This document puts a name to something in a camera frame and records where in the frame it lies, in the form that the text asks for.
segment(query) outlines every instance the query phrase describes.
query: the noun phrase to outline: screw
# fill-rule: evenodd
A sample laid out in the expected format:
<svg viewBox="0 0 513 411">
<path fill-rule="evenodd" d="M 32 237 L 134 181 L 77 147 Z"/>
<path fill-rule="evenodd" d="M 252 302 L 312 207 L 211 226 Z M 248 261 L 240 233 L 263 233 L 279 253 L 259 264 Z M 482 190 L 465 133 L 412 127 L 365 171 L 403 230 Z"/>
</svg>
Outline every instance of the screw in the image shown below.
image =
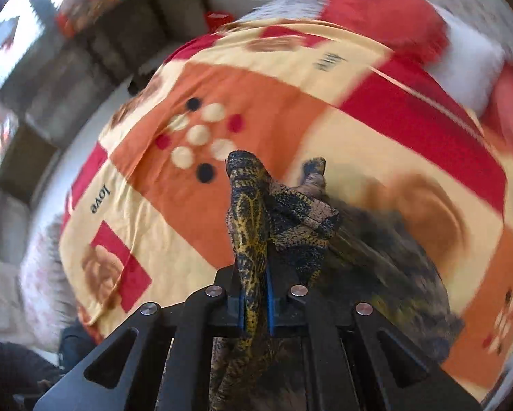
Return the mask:
<svg viewBox="0 0 513 411">
<path fill-rule="evenodd" d="M 157 304 L 145 303 L 140 306 L 140 312 L 142 315 L 154 315 L 157 312 Z"/>
<path fill-rule="evenodd" d="M 302 284 L 295 284 L 293 287 L 291 287 L 291 293 L 294 296 L 304 296 L 308 293 L 308 288 Z"/>
<path fill-rule="evenodd" d="M 220 286 L 212 285 L 205 289 L 205 294 L 207 296 L 219 296 L 221 293 L 222 293 L 222 287 L 220 287 Z"/>
<path fill-rule="evenodd" d="M 359 315 L 363 315 L 364 317 L 367 317 L 367 315 L 371 315 L 373 312 L 373 306 L 371 306 L 368 303 L 359 303 L 356 306 L 356 312 Z"/>
</svg>

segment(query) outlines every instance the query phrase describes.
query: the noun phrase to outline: patterned blanket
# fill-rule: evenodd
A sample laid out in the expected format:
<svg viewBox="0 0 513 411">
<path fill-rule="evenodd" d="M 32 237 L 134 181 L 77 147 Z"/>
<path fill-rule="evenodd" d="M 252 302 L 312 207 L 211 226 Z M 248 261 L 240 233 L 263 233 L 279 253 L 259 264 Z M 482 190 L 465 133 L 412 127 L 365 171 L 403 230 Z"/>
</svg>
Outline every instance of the patterned blanket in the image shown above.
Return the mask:
<svg viewBox="0 0 513 411">
<path fill-rule="evenodd" d="M 485 396 L 513 350 L 513 156 L 419 65 L 325 22 L 227 25 L 180 48 L 113 116 L 60 241 L 95 335 L 233 263 L 235 149 L 288 186 L 323 156 L 332 198 L 400 212 L 465 323 L 443 368 Z"/>
</svg>

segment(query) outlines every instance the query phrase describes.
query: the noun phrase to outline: triangular cutout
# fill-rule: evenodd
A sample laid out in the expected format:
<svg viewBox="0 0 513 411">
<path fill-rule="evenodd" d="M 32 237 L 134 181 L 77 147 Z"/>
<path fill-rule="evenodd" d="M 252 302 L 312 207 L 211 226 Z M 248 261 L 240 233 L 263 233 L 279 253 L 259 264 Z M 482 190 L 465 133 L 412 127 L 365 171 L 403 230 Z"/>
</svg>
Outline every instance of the triangular cutout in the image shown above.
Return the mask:
<svg viewBox="0 0 513 411">
<path fill-rule="evenodd" d="M 419 383 L 430 375 L 425 364 L 405 350 L 389 332 L 380 330 L 376 336 L 399 388 Z"/>
<path fill-rule="evenodd" d="M 121 373 L 137 339 L 137 331 L 129 329 L 121 335 L 83 373 L 90 382 L 114 389 L 120 381 Z"/>
</svg>

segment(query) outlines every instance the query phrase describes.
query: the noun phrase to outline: black dot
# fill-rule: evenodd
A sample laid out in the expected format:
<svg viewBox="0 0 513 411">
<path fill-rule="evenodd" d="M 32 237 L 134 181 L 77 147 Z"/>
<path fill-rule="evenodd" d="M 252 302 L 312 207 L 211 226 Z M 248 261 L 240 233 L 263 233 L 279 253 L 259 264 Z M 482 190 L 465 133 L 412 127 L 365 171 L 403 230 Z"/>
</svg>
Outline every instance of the black dot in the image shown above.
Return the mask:
<svg viewBox="0 0 513 411">
<path fill-rule="evenodd" d="M 196 176 L 198 181 L 208 184 L 215 177 L 215 169 L 211 164 L 200 164 L 197 166 Z"/>
<path fill-rule="evenodd" d="M 197 97 L 192 97 L 186 103 L 186 108 L 188 108 L 190 111 L 197 111 L 198 109 L 200 109 L 200 106 L 201 100 Z"/>
</svg>

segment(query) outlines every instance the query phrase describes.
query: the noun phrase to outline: red cushion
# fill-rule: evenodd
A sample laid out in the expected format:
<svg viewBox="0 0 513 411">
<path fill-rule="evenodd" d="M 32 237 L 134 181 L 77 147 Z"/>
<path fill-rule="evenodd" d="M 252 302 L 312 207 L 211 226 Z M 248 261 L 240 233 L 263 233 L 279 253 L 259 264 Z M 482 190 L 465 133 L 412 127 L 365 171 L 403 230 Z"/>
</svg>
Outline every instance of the red cushion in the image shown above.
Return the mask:
<svg viewBox="0 0 513 411">
<path fill-rule="evenodd" d="M 448 45 L 447 25 L 426 0 L 329 0 L 320 18 L 422 63 L 438 60 Z"/>
<path fill-rule="evenodd" d="M 513 63 L 504 65 L 480 121 L 503 137 L 513 149 Z"/>
</svg>

